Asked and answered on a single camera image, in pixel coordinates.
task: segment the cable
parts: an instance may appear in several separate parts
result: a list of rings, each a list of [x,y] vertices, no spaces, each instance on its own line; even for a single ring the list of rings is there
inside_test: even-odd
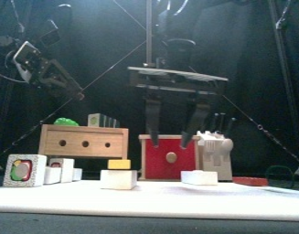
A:
[[[9,81],[16,82],[16,83],[27,83],[25,81],[15,80],[15,79],[12,79],[12,78],[4,76],[3,74],[0,74],[0,77],[1,77],[3,79],[9,80]]]
[[[275,24],[277,29],[282,29],[282,27],[283,27],[283,23],[285,23],[285,20],[286,20],[286,15],[289,13],[290,8],[291,8],[291,0],[287,0],[286,6],[285,6],[283,11],[282,11],[281,18],[279,18],[279,20],[278,20],[278,22]]]
[[[282,150],[298,161],[299,163],[299,157],[291,152],[291,150],[282,144],[282,142],[279,141],[279,139],[275,137],[274,134],[271,134],[265,128],[263,126],[257,123],[250,116],[241,110],[241,108],[231,102],[231,100],[222,95],[222,97],[234,105],[234,107],[241,111],[241,113],[250,119],[250,121],[255,124],[258,130],[261,130],[263,132],[263,134],[269,137],[269,139],[282,148]]]
[[[127,10],[123,8],[123,6],[116,2],[116,0],[114,0],[114,3],[118,5],[118,7],[123,10],[123,12],[128,15],[128,17],[131,17],[135,22],[140,25],[140,27],[147,30],[143,25],[139,23],[139,21],[135,19],[135,17],[127,12]]]
[[[104,75],[115,68],[115,66],[146,44],[146,41],[143,41],[123,57],[118,60],[118,62],[99,75],[92,82],[84,87],[83,91],[88,89],[88,87],[100,80]],[[0,157],[16,146],[19,145],[20,141],[25,139],[36,130],[36,128],[47,121],[47,119],[56,114],[56,112],[72,101],[73,99],[69,99],[39,123],[35,125],[23,135],[21,137],[12,142],[11,146],[1,152]]]
[[[24,26],[23,26],[23,24],[20,22],[20,19],[19,19],[17,9],[16,9],[16,5],[15,5],[15,1],[13,0],[11,0],[11,4],[12,4],[12,9],[13,9],[15,17],[16,17],[16,20],[17,20],[19,33],[23,33],[24,32]]]

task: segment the black curtain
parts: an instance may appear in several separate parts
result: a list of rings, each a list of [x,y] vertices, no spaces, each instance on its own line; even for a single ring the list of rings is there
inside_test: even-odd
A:
[[[61,30],[61,40],[49,48],[41,48],[43,52],[59,60],[86,88],[86,99],[71,101],[45,123],[51,124],[56,118],[65,117],[79,125],[87,125],[90,113],[102,112],[112,116],[120,120],[122,127],[130,129],[128,157],[134,161],[134,169],[139,169],[138,135],[146,131],[143,90],[128,86],[127,67],[140,67],[146,62],[146,44],[142,45],[146,40],[146,1],[35,0],[29,3],[32,10],[25,38],[41,48],[37,33],[43,22],[53,18]],[[274,3],[281,14],[286,1],[277,0]],[[60,4],[72,6],[72,15],[67,9],[56,12]],[[19,12],[25,16],[20,5],[23,9],[23,4],[17,3]],[[7,3],[1,9],[3,16],[9,9]],[[293,95],[295,100],[299,121],[299,1],[293,1],[286,22],[282,34],[291,73],[290,94],[282,74],[269,1],[191,0],[171,22],[172,37],[184,36],[195,41],[190,61],[192,69],[228,79],[224,97],[218,98],[211,114],[224,112],[227,119],[236,118],[230,135],[235,143],[231,152],[235,175],[262,175],[270,165],[286,165],[293,170],[299,165],[255,124],[261,124],[299,156],[299,136],[294,130],[299,129],[299,122],[294,122],[287,97]],[[9,107],[0,129],[0,152],[65,102],[64,98],[52,98],[43,90],[28,85],[11,86]],[[180,133],[184,113],[186,110],[175,103],[164,105],[162,133]],[[37,128],[8,154],[35,154],[39,134]],[[3,165],[5,161],[7,154],[0,157]],[[106,166],[102,160],[83,159],[76,164],[84,171],[95,171]]]

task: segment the white block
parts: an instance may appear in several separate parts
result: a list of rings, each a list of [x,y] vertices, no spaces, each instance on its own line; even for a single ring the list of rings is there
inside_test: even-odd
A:
[[[4,186],[43,186],[47,156],[11,154],[7,160]]]
[[[136,186],[136,171],[102,170],[102,188],[128,190]]]
[[[61,181],[61,167],[48,167],[47,166],[47,172],[45,172],[45,179],[44,179],[44,185],[51,185],[55,183],[60,183]]]
[[[215,186],[218,184],[218,172],[204,172],[202,170],[182,171],[180,181],[196,186]]]
[[[79,181],[82,179],[83,169],[75,168],[73,169],[73,181]]]
[[[61,183],[73,181],[75,159],[51,158],[49,167],[61,167]]]

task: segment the red object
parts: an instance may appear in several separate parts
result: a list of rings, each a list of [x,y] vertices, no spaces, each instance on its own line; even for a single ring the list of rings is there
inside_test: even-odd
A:
[[[179,147],[180,139],[159,139],[159,147],[154,147],[151,139],[146,140],[146,178],[180,179],[180,171],[192,171],[195,163],[195,143],[191,141],[186,149]],[[176,154],[176,162],[168,163],[166,155]]]
[[[269,186],[267,179],[257,177],[232,177],[232,182],[245,186]]]

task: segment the green object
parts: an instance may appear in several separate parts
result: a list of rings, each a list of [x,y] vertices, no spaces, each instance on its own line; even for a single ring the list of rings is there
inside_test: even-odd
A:
[[[67,126],[79,126],[79,124],[72,121],[71,119],[65,119],[65,118],[59,118],[56,119],[55,125],[67,125]]]

